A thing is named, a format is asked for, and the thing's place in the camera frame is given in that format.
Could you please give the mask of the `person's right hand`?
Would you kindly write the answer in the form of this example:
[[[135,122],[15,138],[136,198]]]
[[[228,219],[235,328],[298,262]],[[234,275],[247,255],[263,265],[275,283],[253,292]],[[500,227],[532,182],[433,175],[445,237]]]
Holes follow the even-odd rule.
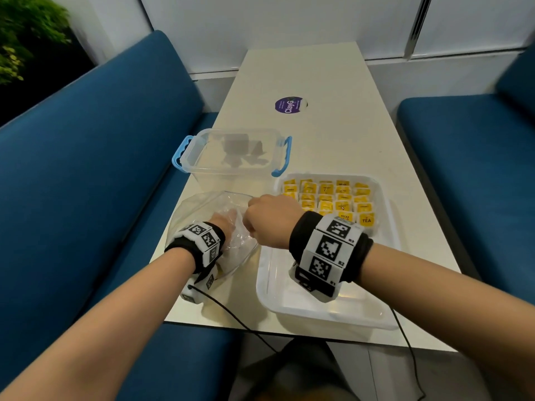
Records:
[[[299,203],[286,195],[262,195],[256,205],[255,229],[263,246],[287,250],[293,229],[304,210]]]

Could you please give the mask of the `person's left hand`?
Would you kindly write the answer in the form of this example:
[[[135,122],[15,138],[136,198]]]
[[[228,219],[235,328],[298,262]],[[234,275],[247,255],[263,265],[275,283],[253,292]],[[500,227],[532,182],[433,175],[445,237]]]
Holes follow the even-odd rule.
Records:
[[[218,227],[223,232],[223,250],[227,250],[234,245],[232,243],[233,239],[246,234],[243,223],[243,213],[238,209],[227,209],[222,212],[215,212],[205,223]]]

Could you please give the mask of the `clear plastic bag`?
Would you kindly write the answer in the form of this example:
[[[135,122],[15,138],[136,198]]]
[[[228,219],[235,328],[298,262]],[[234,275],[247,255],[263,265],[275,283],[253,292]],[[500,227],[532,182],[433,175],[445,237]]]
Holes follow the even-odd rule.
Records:
[[[231,238],[226,243],[223,244],[220,240],[217,247],[214,247],[209,238],[205,240],[204,246],[209,250],[205,259],[211,261],[210,270],[188,280],[182,293],[187,301],[202,302],[197,299],[197,290],[209,292],[244,265],[258,247],[257,240],[250,235],[242,220],[251,198],[250,195],[236,192],[212,191],[193,195],[177,206],[170,220],[166,248],[176,237],[184,235],[186,230],[190,231],[189,237],[206,234],[209,229],[206,222],[214,213],[228,215],[235,211],[237,216]]]

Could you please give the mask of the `person's left forearm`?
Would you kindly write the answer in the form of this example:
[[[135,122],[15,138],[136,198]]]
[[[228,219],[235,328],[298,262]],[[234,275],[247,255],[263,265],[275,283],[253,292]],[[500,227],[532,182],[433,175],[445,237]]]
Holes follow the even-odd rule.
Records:
[[[64,332],[0,401],[113,401],[194,270],[185,249],[165,252]]]

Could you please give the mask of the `person's right forearm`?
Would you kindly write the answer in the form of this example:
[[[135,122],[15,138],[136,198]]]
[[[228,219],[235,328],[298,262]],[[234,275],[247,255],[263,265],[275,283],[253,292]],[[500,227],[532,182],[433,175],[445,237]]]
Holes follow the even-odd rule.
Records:
[[[370,239],[348,269],[362,288],[535,401],[535,305]]]

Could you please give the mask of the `rows of yellow tea packets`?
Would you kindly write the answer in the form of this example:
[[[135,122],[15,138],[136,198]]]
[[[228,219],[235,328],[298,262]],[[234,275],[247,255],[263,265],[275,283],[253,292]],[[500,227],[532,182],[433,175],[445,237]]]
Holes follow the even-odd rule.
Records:
[[[292,176],[278,193],[292,197],[305,211],[333,214],[371,232],[379,225],[378,194],[370,182],[342,176]]]

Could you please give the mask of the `white plastic tray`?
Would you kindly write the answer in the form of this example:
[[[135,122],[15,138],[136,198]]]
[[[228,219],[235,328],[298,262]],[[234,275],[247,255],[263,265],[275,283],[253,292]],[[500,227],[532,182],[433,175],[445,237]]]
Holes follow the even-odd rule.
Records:
[[[362,183],[371,189],[371,202],[375,213],[371,237],[376,243],[400,250],[401,243],[391,211],[390,201],[382,184],[374,177],[362,174],[306,174],[289,173],[278,179],[269,193],[281,194],[285,181],[302,180],[349,181],[351,188]],[[294,263],[285,250],[263,248],[259,258],[256,291],[261,304],[267,309],[296,317],[308,317],[328,322],[347,323],[374,329],[397,330],[398,323],[391,309],[377,297],[354,283],[344,283],[338,297],[328,303],[315,299],[311,293],[294,282],[289,272]]]

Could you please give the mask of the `round purple sticker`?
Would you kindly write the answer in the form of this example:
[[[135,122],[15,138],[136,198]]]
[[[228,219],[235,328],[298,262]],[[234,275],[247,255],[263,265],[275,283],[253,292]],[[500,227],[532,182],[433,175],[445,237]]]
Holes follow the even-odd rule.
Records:
[[[308,101],[303,97],[288,96],[275,102],[274,108],[282,114],[298,114],[305,111],[309,106]]]

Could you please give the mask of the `person's dark trouser legs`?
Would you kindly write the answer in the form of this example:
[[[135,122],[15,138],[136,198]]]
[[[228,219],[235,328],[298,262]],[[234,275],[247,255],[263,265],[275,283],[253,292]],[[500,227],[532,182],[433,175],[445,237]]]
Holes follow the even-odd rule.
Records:
[[[361,401],[325,341],[293,339],[266,363],[239,401]]]

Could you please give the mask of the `long blue bench sofa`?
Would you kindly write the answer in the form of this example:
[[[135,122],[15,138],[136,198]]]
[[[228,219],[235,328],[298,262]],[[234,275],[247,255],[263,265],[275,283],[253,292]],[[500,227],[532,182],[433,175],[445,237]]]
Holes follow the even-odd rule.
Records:
[[[154,31],[0,128],[0,391],[150,262],[216,116]]]

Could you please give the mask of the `short blue bench sofa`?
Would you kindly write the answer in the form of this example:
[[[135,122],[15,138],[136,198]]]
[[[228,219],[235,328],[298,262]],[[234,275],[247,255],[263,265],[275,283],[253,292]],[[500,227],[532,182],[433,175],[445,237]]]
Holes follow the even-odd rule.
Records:
[[[535,305],[535,39],[493,93],[407,98],[397,119],[470,274]]]

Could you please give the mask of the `green plant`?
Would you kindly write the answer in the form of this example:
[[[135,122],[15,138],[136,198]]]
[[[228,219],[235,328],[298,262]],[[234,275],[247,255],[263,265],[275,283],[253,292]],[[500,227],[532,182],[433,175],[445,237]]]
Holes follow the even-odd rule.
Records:
[[[68,10],[53,0],[0,0],[0,85],[23,80],[33,57],[26,38],[67,44]]]

